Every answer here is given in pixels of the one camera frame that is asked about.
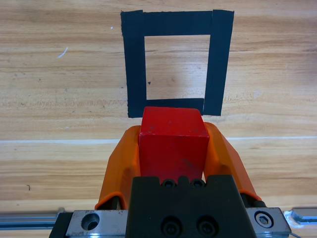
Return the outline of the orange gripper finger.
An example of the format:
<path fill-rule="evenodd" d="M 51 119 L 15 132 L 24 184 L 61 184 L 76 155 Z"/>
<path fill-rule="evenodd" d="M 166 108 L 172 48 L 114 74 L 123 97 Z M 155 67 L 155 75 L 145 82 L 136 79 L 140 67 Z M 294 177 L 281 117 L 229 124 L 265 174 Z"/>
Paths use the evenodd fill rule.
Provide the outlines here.
<path fill-rule="evenodd" d="M 211 175 L 232 175 L 246 207 L 266 207 L 257 196 L 237 151 L 214 124 L 206 122 L 205 127 L 210 137 L 204 168 L 205 178 Z"/>
<path fill-rule="evenodd" d="M 139 177 L 139 125 L 127 129 L 109 157 L 96 210 L 113 210 L 115 199 L 127 210 L 132 180 Z"/>

